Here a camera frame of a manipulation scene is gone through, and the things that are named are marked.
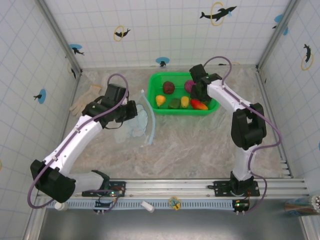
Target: green plastic tray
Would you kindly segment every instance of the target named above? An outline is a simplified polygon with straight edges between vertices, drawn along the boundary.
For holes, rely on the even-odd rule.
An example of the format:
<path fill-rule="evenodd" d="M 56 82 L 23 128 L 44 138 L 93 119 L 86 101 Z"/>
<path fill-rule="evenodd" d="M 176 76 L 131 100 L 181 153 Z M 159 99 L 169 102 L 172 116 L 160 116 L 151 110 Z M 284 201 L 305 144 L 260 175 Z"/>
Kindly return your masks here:
<path fill-rule="evenodd" d="M 191 115 L 191 116 L 203 116 L 208 115 L 216 111 L 219 107 L 219 103 L 212 99 L 208 105 L 208 110 L 195 110 L 189 104 L 187 108 L 180 109 L 168 109 L 168 105 L 172 99 L 181 99 L 183 96 L 190 98 L 190 94 L 185 90 L 185 82 L 191 80 L 189 72 L 158 72 L 153 74 L 149 80 L 147 99 L 150 102 L 152 109 L 157 114 L 162 115 Z M 170 81 L 174 84 L 175 90 L 172 94 L 164 94 L 162 86 L 166 81 Z M 156 96 L 165 96 L 165 103 L 159 108 L 156 103 Z"/>

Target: transparent plastic bag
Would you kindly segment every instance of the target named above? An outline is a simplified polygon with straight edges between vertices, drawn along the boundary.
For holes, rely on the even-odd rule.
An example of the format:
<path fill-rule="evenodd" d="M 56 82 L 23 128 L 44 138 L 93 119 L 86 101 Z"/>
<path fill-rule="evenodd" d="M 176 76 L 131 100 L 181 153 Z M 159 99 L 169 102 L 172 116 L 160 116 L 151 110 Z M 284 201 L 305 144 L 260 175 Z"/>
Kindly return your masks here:
<path fill-rule="evenodd" d="M 111 152 L 124 151 L 131 148 L 139 148 L 151 145 L 155 135 L 156 118 L 154 111 L 148 102 L 144 90 L 135 100 L 138 115 L 128 121 L 124 121 L 122 126 L 117 128 L 120 123 L 111 122 L 104 129 L 103 142 L 105 147 Z"/>

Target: toy fruit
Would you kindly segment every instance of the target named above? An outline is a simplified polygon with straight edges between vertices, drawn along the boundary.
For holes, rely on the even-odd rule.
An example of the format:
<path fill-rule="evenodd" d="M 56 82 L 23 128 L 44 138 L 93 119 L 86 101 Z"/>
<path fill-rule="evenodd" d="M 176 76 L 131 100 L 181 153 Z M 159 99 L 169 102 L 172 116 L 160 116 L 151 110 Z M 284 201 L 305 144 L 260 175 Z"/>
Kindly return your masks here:
<path fill-rule="evenodd" d="M 166 97 L 163 95 L 158 95 L 155 97 L 155 102 L 158 107 L 160 107 L 162 104 L 164 104 L 165 101 L 166 101 Z"/>
<path fill-rule="evenodd" d="M 199 100 L 191 99 L 190 104 L 196 110 L 208 110 L 208 107 Z"/>
<path fill-rule="evenodd" d="M 193 80 L 186 81 L 185 84 L 184 84 L 184 90 L 187 93 L 191 93 L 191 89 L 192 89 L 193 85 L 196 85 L 196 83 Z"/>
<path fill-rule="evenodd" d="M 162 90 L 165 94 L 173 94 L 175 91 L 175 85 L 170 81 L 166 81 L 162 85 Z"/>
<path fill-rule="evenodd" d="M 168 109 L 179 109 L 180 108 L 180 99 L 174 98 L 169 103 Z"/>
<path fill-rule="evenodd" d="M 189 106 L 189 98 L 187 96 L 183 96 L 181 98 L 181 107 L 184 109 Z"/>

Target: red pepper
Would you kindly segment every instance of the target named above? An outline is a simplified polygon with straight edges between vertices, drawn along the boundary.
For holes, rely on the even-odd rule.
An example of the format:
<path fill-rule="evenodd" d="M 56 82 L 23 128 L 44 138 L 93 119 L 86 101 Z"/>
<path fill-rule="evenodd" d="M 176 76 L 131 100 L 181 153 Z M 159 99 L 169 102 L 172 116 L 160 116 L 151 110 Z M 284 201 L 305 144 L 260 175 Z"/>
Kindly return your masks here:
<path fill-rule="evenodd" d="M 190 104 L 196 110 L 208 110 L 208 107 L 199 100 L 191 99 Z"/>

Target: cloth glove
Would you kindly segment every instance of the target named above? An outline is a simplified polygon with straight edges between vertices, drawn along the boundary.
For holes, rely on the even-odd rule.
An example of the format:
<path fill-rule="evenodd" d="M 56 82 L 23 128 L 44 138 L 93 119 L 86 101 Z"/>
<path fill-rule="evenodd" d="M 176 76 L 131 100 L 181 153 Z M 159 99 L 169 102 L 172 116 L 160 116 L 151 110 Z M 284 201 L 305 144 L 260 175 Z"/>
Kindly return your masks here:
<path fill-rule="evenodd" d="M 93 102 L 97 97 L 99 97 L 99 92 L 102 89 L 100 85 L 92 84 L 89 90 L 79 97 L 78 101 L 76 101 L 69 110 L 72 111 L 72 115 L 76 115 L 80 117 L 82 115 L 82 111 L 86 108 L 86 105 Z"/>

